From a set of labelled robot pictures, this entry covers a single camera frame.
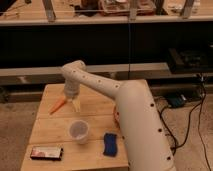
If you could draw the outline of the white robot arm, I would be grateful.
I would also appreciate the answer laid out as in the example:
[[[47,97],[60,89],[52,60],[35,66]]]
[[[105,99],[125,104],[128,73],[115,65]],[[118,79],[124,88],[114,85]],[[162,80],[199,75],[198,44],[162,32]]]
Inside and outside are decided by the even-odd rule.
[[[117,81],[86,72],[81,60],[65,64],[64,93],[73,99],[81,84],[113,99],[119,113],[130,171],[176,171],[152,93],[145,80]]]

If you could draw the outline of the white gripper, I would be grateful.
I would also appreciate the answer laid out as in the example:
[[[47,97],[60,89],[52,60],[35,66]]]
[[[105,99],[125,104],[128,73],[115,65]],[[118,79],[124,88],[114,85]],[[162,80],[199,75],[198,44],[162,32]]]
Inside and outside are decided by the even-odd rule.
[[[81,112],[81,104],[79,98],[75,98],[79,95],[80,92],[80,84],[76,81],[72,81],[69,79],[65,80],[64,85],[64,94],[68,99],[72,99],[71,102],[73,104],[75,112]]]

